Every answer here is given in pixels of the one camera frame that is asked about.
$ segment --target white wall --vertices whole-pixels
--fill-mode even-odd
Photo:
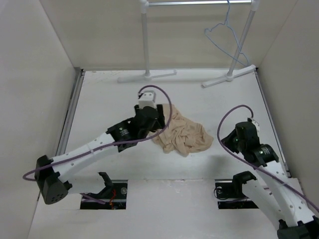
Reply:
[[[284,154],[319,205],[319,1],[298,0],[259,75]]]
[[[0,238],[27,237],[38,196],[22,175],[53,155],[75,72],[38,0],[0,1]]]
[[[261,1],[244,46],[255,65],[260,65],[296,1]],[[41,2],[74,66],[112,70],[143,67],[139,0]],[[230,23],[239,36],[249,9],[248,5],[231,8]],[[231,58],[204,35],[205,28],[224,20],[226,11],[226,5],[150,8],[151,67],[228,67]],[[236,45],[229,29],[218,29],[214,39],[234,54]]]

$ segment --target cable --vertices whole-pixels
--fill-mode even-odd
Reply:
[[[241,108],[241,107],[244,107],[244,108],[247,108],[250,113],[251,113],[251,117],[253,118],[254,117],[254,112],[253,110],[247,106],[247,105],[239,105],[239,106],[236,106],[234,108],[232,108],[229,112],[227,112],[225,114],[225,116],[221,119],[219,125],[218,125],[218,129],[217,129],[217,139],[218,139],[218,142],[220,143],[220,145],[230,154],[232,155],[233,157],[237,158],[238,160],[240,160],[241,162],[247,164],[248,166],[252,167],[253,169],[255,170],[258,170],[264,174],[266,174],[267,176],[271,177],[272,179],[276,180],[277,182],[279,182],[280,184],[284,185],[286,188],[288,188],[289,190],[291,190],[293,193],[297,194],[298,196],[300,196],[302,199],[304,199],[308,204],[310,204],[318,213],[319,213],[319,208],[310,200],[308,199],[305,195],[303,195],[302,193],[298,192],[296,189],[294,189],[293,187],[291,187],[290,185],[286,184],[284,181],[282,181],[281,179],[277,178],[275,175],[267,172],[266,170],[262,169],[262,168],[259,168],[259,167],[256,167],[255,165],[247,162],[246,160],[238,157],[236,154],[234,154],[233,152],[231,152],[221,141],[220,139],[220,129],[221,129],[221,126],[223,124],[223,122],[225,121],[225,119],[227,118],[227,116],[230,115],[230,113],[232,113],[234,110],[238,109],[238,108]]]
[[[115,189],[113,189],[112,193],[113,193],[113,197],[111,197],[109,203],[110,203],[110,205],[111,205],[111,209],[113,210],[114,203],[112,202],[112,200],[114,200],[114,199],[115,199],[115,196],[116,196],[116,191],[115,191]]]
[[[56,166],[56,165],[60,165],[60,164],[64,164],[64,163],[67,163],[67,162],[70,162],[70,161],[74,161],[74,160],[76,160],[76,159],[79,159],[79,158],[81,158],[81,157],[84,157],[84,156],[86,156],[86,155],[89,155],[89,154],[92,153],[92,152],[98,151],[98,150],[103,149],[103,148],[106,148],[106,147],[115,146],[115,145],[119,145],[119,144],[125,144],[125,143],[139,143],[139,142],[144,142],[144,141],[150,140],[150,139],[152,139],[152,138],[155,138],[155,137],[157,137],[158,135],[160,135],[161,133],[163,133],[163,132],[167,129],[167,127],[168,127],[168,125],[170,124],[170,121],[171,121],[171,117],[172,117],[172,103],[171,103],[171,101],[170,101],[170,98],[169,98],[168,94],[167,94],[162,88],[160,88],[160,87],[158,87],[158,86],[155,86],[155,85],[143,86],[143,87],[139,90],[138,94],[140,94],[141,91],[144,90],[145,88],[155,88],[155,89],[158,89],[159,91],[161,91],[161,92],[166,96],[166,98],[167,98],[167,100],[168,100],[168,104],[169,104],[169,117],[168,117],[167,123],[166,123],[166,125],[164,126],[163,129],[161,129],[161,130],[158,131],[157,133],[155,133],[155,134],[153,134],[152,136],[147,137],[147,138],[136,139],[136,140],[128,140],[128,141],[120,141],[120,142],[113,142],[113,143],[108,143],[108,144],[101,145],[101,146],[99,146],[99,147],[96,147],[96,148],[92,149],[91,151],[87,151],[87,152],[85,152],[85,153],[81,153],[81,154],[76,155],[76,156],[74,156],[74,157],[71,157],[71,158],[68,158],[68,159],[64,159],[64,160],[59,161],[59,162],[56,162],[56,163],[51,163],[51,164],[45,165],[45,166],[43,166],[43,167],[39,167],[39,168],[33,169],[33,170],[31,170],[31,171],[25,173],[25,174],[22,176],[22,178],[23,178],[24,180],[27,180],[27,181],[33,181],[33,182],[35,182],[36,180],[35,180],[34,178],[28,178],[28,176],[29,176],[30,174],[33,174],[33,173],[35,173],[35,172],[39,172],[39,171],[41,171],[41,170],[43,170],[43,169],[51,168],[51,167]],[[82,195],[83,197],[86,197],[86,198],[89,197],[88,195],[86,195],[86,194],[84,194],[84,193],[81,193],[81,195]],[[97,199],[94,199],[94,198],[92,198],[92,197],[90,197],[89,199],[90,199],[90,200],[93,200],[93,201],[95,201],[95,202],[97,202],[97,203],[100,203],[100,204],[105,204],[105,202],[102,201],[102,200],[97,200]]]
[[[247,65],[245,65],[244,63],[242,63],[242,62],[239,61],[238,59],[235,59],[235,58],[234,58],[232,55],[230,55],[228,52],[226,52],[225,50],[223,50],[222,48],[220,48],[220,47],[207,35],[207,31],[212,32],[213,29],[215,29],[216,27],[218,27],[218,26],[220,26],[220,25],[222,25],[222,26],[227,26],[227,27],[233,32],[233,35],[234,35],[235,40],[236,40],[236,43],[237,43],[237,47],[239,48],[239,43],[238,43],[238,39],[237,39],[236,33],[235,33],[234,29],[233,29],[231,26],[228,25],[228,17],[229,17],[229,11],[230,11],[230,2],[229,2],[229,0],[227,0],[227,2],[228,2],[228,10],[227,10],[227,13],[226,13],[226,18],[225,18],[224,23],[219,23],[219,24],[217,24],[216,26],[214,26],[214,27],[212,27],[212,28],[206,28],[206,29],[204,30],[204,34],[205,34],[205,36],[206,36],[219,50],[221,50],[222,52],[224,52],[226,55],[230,56],[230,57],[233,58],[235,61],[237,61],[238,63],[242,64],[243,66],[249,66],[249,65],[250,65],[250,64],[249,64],[249,60],[248,60],[247,56],[246,56],[244,53],[241,52],[241,50],[239,51],[239,53],[242,54],[242,55],[246,58],[246,60],[247,60]]]
[[[89,195],[87,195],[85,193],[80,193],[80,195],[82,195],[84,198],[86,198],[88,200],[92,200],[92,201],[94,201],[96,203],[105,204],[105,202],[103,200],[92,198],[91,196],[89,196]]]

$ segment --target rectangular opening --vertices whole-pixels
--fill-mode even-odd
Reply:
[[[251,200],[218,201],[218,209],[256,209],[256,204]]]
[[[128,182],[112,181],[113,189],[104,198],[96,198],[105,202],[97,203],[93,200],[82,197],[80,209],[82,210],[124,210],[126,209],[126,198],[128,193]]]

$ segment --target crumpled cloth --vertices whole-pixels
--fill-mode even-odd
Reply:
[[[214,138],[206,133],[204,127],[181,115],[172,105],[172,118],[168,128],[153,138],[153,142],[159,144],[164,153],[170,153],[176,149],[181,155],[207,150],[213,143]],[[169,117],[169,104],[163,104],[165,121]]]

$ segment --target screw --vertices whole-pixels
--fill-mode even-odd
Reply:
[[[128,193],[128,189],[127,188],[121,188],[121,193],[122,194],[127,194]]]

